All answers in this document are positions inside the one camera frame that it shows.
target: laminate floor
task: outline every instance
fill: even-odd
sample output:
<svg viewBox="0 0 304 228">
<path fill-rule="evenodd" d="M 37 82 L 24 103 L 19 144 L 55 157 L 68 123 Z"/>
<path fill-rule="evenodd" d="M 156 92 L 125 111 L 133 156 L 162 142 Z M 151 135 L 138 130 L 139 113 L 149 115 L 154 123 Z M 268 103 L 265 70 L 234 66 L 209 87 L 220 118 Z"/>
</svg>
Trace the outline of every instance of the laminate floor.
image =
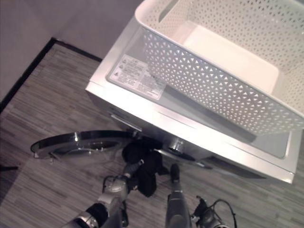
<svg viewBox="0 0 304 228">
<path fill-rule="evenodd" d="M 35 160 L 32 143 L 53 135 L 85 130 L 118 130 L 94 107 L 84 88 L 98 62 L 54 45 L 1 114 L 1 165 L 18 165 L 18 171 L 1 173 L 0 227 L 56 228 L 90 206 L 100 195 L 102 180 L 121 173 L 116 159 L 84 166 Z M 174 161 L 165 159 L 166 166 Z M 252 182 L 213 171 L 181 165 L 181 183 L 190 212 L 201 195 L 209 203 L 222 198 L 231 203 L 240 228 L 304 228 L 304 145 L 292 185 Z M 157 176 L 155 194 L 146 198 L 130 193 L 131 228 L 162 228 L 169 176 Z M 223 204 L 221 217 L 232 227 Z"/>
</svg>

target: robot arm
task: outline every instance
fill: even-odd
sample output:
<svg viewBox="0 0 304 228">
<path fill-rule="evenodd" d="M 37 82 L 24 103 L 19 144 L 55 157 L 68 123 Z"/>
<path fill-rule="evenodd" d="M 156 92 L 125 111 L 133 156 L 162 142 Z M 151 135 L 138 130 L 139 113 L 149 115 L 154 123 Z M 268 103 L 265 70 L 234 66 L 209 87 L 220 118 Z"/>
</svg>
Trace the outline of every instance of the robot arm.
<svg viewBox="0 0 304 228">
<path fill-rule="evenodd" d="M 103 187 L 103 193 L 97 202 L 86 211 L 81 212 L 74 219 L 61 228 L 122 228 L 128 224 L 125 200 L 128 195 L 128 180 L 143 164 L 140 160 L 136 164 L 127 165 L 123 175 L 112 177 L 112 181 Z"/>
</svg>

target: basket handle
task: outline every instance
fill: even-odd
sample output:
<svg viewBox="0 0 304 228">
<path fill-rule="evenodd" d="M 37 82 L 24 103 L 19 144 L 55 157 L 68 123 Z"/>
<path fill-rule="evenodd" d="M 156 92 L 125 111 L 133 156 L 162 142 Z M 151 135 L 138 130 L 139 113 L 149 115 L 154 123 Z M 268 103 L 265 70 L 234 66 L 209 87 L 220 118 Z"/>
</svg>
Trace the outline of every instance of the basket handle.
<svg viewBox="0 0 304 228">
<path fill-rule="evenodd" d="M 172 0 L 167 6 L 166 8 L 163 9 L 163 11 L 160 13 L 160 16 L 158 17 L 158 23 L 160 23 L 164 17 L 170 12 L 170 10 L 176 5 L 176 3 L 179 0 Z"/>
</svg>

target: gray wall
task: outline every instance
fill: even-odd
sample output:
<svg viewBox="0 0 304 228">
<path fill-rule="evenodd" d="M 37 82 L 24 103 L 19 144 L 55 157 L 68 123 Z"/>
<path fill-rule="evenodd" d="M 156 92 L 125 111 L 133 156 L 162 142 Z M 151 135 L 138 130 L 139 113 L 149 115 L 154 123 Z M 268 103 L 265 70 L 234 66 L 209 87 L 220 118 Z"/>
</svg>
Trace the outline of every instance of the gray wall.
<svg viewBox="0 0 304 228">
<path fill-rule="evenodd" d="M 0 100 L 51 37 L 100 58 L 142 0 L 0 0 Z"/>
</svg>

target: black cloth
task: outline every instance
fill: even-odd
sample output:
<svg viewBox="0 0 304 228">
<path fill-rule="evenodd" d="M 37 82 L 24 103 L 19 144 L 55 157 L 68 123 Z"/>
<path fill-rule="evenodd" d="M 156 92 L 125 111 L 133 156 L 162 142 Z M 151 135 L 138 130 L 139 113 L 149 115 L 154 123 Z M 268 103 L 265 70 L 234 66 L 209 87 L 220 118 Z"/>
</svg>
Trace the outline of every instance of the black cloth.
<svg viewBox="0 0 304 228">
<path fill-rule="evenodd" d="M 152 139 L 136 140 L 128 144 L 122 151 L 126 163 L 137 163 L 141 159 L 144 164 L 136 171 L 133 178 L 138 179 L 138 190 L 146 197 L 150 197 L 156 190 L 156 176 L 169 174 L 162 165 L 162 156 L 154 149 L 160 149 L 162 144 Z"/>
</svg>

